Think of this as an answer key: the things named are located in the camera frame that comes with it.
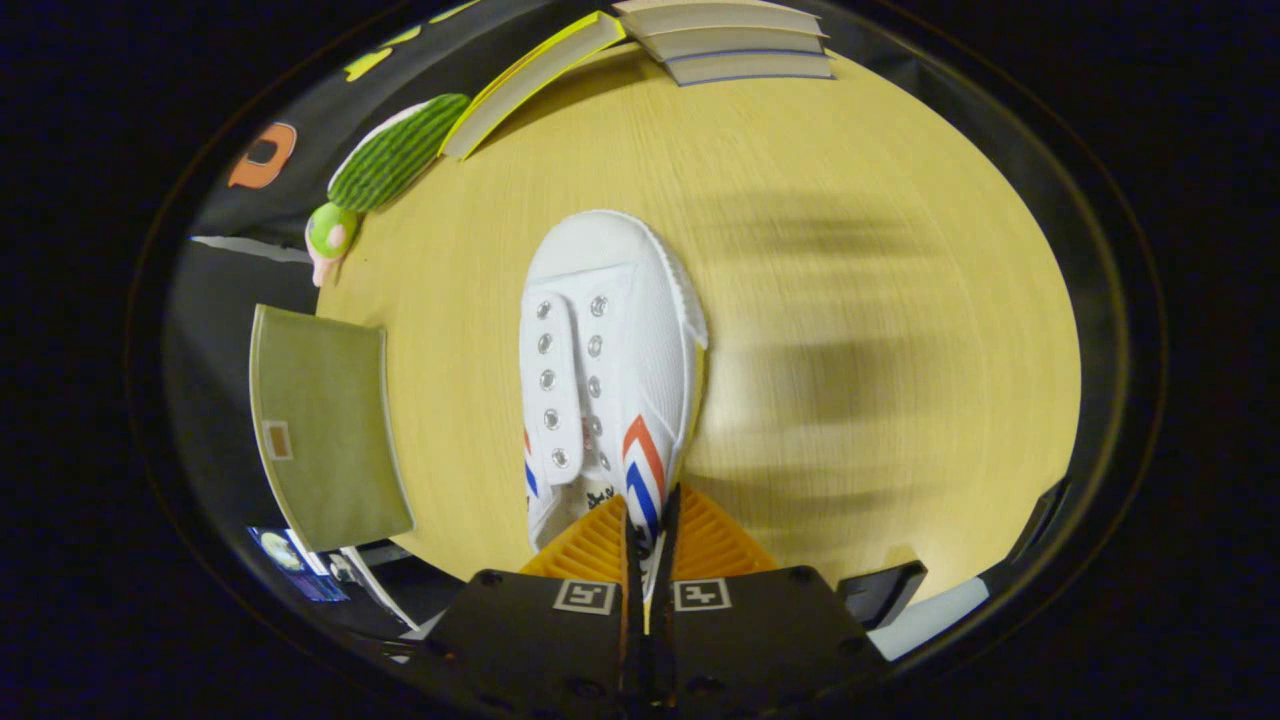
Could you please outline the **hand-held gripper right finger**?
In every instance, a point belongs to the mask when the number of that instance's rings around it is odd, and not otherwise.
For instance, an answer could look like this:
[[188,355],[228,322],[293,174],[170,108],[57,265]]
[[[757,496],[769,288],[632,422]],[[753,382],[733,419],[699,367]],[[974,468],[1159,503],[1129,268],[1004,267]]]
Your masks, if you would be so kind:
[[718,503],[681,484],[653,594],[657,700],[675,719],[819,719],[888,661],[812,566],[780,566]]

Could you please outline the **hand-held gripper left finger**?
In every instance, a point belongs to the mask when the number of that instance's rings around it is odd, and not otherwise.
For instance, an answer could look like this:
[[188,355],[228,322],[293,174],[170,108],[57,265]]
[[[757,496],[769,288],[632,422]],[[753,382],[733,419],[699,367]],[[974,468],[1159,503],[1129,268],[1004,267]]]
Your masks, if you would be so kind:
[[411,679],[484,719],[621,719],[643,597],[626,503],[608,498],[517,571],[485,569],[412,646]]

